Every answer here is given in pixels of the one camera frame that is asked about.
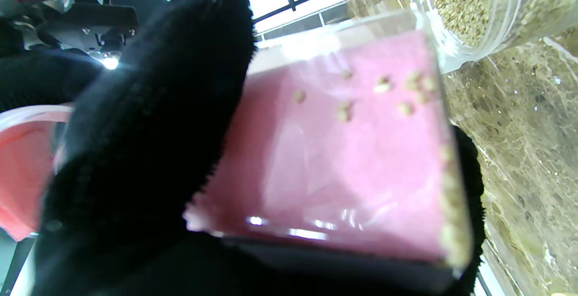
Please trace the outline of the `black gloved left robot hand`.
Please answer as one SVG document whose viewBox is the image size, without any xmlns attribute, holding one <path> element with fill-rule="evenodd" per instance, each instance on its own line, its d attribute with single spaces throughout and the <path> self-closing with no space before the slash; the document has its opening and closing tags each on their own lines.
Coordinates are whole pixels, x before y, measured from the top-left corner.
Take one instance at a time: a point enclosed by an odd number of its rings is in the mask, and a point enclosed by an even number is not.
<svg viewBox="0 0 578 296">
<path fill-rule="evenodd" d="M 256 51 L 249 0 L 170 0 L 75 100 L 33 296 L 469 296 L 477 149 L 425 18 Z"/>
</svg>

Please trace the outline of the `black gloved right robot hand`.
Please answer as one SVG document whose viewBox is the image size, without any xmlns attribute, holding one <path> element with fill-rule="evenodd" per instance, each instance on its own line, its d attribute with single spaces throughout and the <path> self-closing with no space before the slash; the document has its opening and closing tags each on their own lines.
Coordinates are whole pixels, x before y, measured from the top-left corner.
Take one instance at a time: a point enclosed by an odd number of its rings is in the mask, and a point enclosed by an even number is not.
<svg viewBox="0 0 578 296">
<path fill-rule="evenodd" d="M 78 49 L 36 50 L 1 58 L 0 111 L 72 102 L 104 65 Z"/>
</svg>

